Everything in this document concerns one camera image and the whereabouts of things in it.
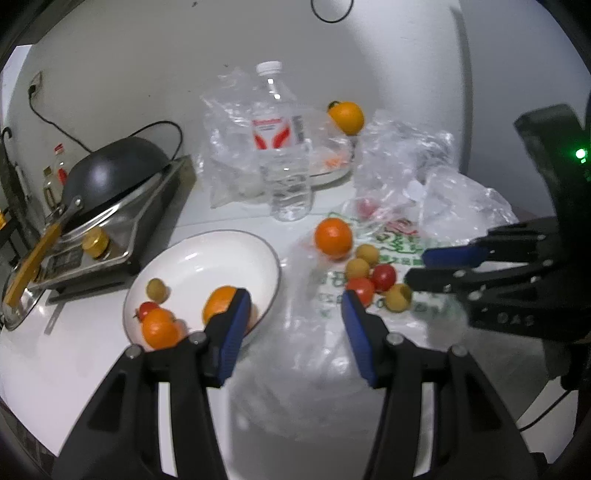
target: bottle label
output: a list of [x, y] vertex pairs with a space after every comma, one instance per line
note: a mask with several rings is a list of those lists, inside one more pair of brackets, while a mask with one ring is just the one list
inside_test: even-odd
[[304, 142], [301, 115], [255, 118], [252, 133], [259, 150], [293, 147]]
[[63, 168], [57, 169], [57, 179], [60, 181], [62, 185], [66, 184], [66, 180], [68, 178], [67, 172]]

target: power cord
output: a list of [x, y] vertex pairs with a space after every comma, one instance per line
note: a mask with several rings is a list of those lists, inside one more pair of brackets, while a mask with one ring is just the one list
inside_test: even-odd
[[[60, 131], [62, 134], [64, 134], [67, 138], [69, 138], [73, 142], [80, 145], [86, 152], [92, 153], [93, 150], [91, 150], [86, 145], [84, 145], [84, 143], [82, 143], [81, 140], [78, 140], [76, 137], [70, 135], [63, 128], [61, 128], [59, 125], [57, 125], [55, 122], [48, 120], [47, 118], [42, 116], [42, 114], [40, 114], [37, 110], [35, 110], [35, 107], [33, 107], [33, 95], [35, 94], [35, 91], [37, 91], [37, 87], [35, 85], [31, 85], [28, 90], [28, 95], [29, 95], [29, 107], [31, 108], [32, 112], [35, 115], [37, 115], [41, 120], [43, 120], [45, 123], [55, 127], [58, 131]], [[140, 132], [143, 132], [144, 130], [147, 130], [148, 128], [152, 128], [155, 125], [172, 125], [174, 128], [176, 128], [178, 130], [178, 136], [179, 136], [178, 146], [177, 146], [176, 150], [174, 151], [173, 156], [170, 158], [171, 160], [174, 160], [176, 158], [178, 152], [180, 151], [181, 146], [183, 145], [183, 130], [181, 129], [179, 124], [172, 122], [170, 120], [159, 120], [158, 122], [153, 122], [149, 125], [146, 125], [145, 127], [140, 128], [139, 130], [136, 130], [131, 135], [129, 135], [129, 137], [134, 137], [137, 134], [139, 134]]]
[[560, 403], [562, 402], [569, 393], [571, 393], [572, 390], [567, 390], [566, 392], [564, 392], [561, 396], [558, 397], [558, 399], [552, 403], [551, 406], [549, 406], [547, 409], [545, 409], [539, 416], [538, 418], [536, 418], [534, 421], [532, 421], [531, 423], [528, 423], [525, 427], [521, 427], [519, 429], [520, 432], [524, 432], [530, 428], [532, 428], [534, 425], [536, 425], [540, 420], [542, 420], [548, 413], [550, 413], [552, 410], [554, 410], [554, 408]]
[[29, 87], [29, 91], [28, 91], [28, 94], [29, 94], [29, 107], [31, 108], [32, 112], [35, 115], [37, 115], [41, 120], [43, 120], [45, 123], [47, 123], [47, 124], [55, 127], [57, 130], [59, 130], [61, 133], [63, 133], [70, 140], [72, 140], [73, 142], [75, 142], [78, 145], [80, 145], [86, 152], [92, 153], [92, 150], [90, 148], [88, 148], [86, 145], [84, 145], [84, 143], [82, 143], [76, 137], [73, 137], [72, 135], [70, 135], [63, 128], [61, 128], [57, 123], [52, 122], [51, 120], [48, 120], [47, 118], [45, 118], [44, 116], [42, 116], [42, 114], [40, 114], [39, 112], [37, 112], [37, 110], [35, 110], [35, 107], [33, 107], [33, 95], [35, 94], [36, 91], [37, 91], [37, 87], [35, 85], [31, 85]]
[[147, 130], [148, 128], [152, 128], [152, 127], [154, 127], [156, 125], [172, 125], [174, 128], [176, 128], [178, 130], [178, 145], [177, 145], [177, 149], [174, 151], [173, 156], [170, 157], [171, 160], [174, 160], [177, 157], [177, 154], [180, 151], [181, 146], [183, 145], [183, 129], [180, 127], [179, 124], [177, 124], [175, 122], [172, 122], [170, 120], [159, 120], [157, 122], [153, 122], [151, 124], [148, 124], [145, 127], [140, 128], [139, 130], [136, 130], [131, 135], [129, 135], [129, 137], [135, 137], [140, 132], [143, 132], [144, 130]]
[[314, 16], [320, 20], [321, 22], [324, 23], [329, 23], [329, 24], [335, 24], [335, 23], [340, 23], [342, 22], [345, 18], [347, 18], [349, 16], [349, 14], [351, 13], [351, 10], [353, 10], [353, 5], [355, 4], [355, 0], [351, 0], [351, 3], [349, 4], [349, 8], [347, 9], [347, 11], [345, 12], [345, 14], [340, 17], [337, 18], [336, 20], [327, 20], [323, 17], [320, 16], [320, 14], [316, 11], [316, 5], [314, 4], [315, 0], [310, 0], [310, 7], [312, 8], [312, 13], [314, 14]]

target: orange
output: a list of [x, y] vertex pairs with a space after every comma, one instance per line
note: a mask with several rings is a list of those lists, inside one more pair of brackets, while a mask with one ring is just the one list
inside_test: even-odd
[[338, 260], [353, 247], [353, 233], [340, 218], [325, 218], [316, 227], [314, 243], [322, 253]]
[[175, 346], [181, 339], [173, 314], [161, 308], [150, 311], [144, 317], [142, 335], [147, 344], [156, 350]]
[[365, 124], [363, 110], [361, 110], [361, 107], [357, 103], [337, 103], [330, 107], [329, 115], [347, 135], [357, 135]]
[[225, 312], [230, 306], [230, 302], [234, 298], [236, 293], [236, 287], [225, 285], [223, 287], [216, 288], [205, 302], [203, 307], [203, 324], [207, 325], [209, 320], [218, 313]]

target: gas stove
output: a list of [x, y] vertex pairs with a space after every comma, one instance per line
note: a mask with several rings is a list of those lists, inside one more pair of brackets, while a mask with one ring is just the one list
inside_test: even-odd
[[[189, 156], [172, 160], [163, 171], [103, 211], [82, 219], [82, 224], [66, 225], [28, 288], [53, 290], [48, 303], [59, 303], [123, 285], [139, 273], [141, 255], [180, 184], [186, 162], [190, 162]], [[97, 226], [109, 237], [109, 248], [94, 259], [84, 252], [82, 240]]]

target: wooden handle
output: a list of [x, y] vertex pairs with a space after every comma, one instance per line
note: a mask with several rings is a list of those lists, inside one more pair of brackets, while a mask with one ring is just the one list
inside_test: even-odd
[[59, 223], [54, 223], [47, 229], [33, 251], [23, 262], [21, 268], [18, 270], [10, 284], [10, 287], [8, 287], [8, 291], [4, 296], [4, 303], [6, 305], [12, 308], [18, 306], [22, 294], [25, 292], [25, 288], [27, 288], [27, 285], [29, 285], [29, 282], [35, 276], [35, 272], [41, 265], [45, 254], [57, 242], [60, 235], [61, 225]]

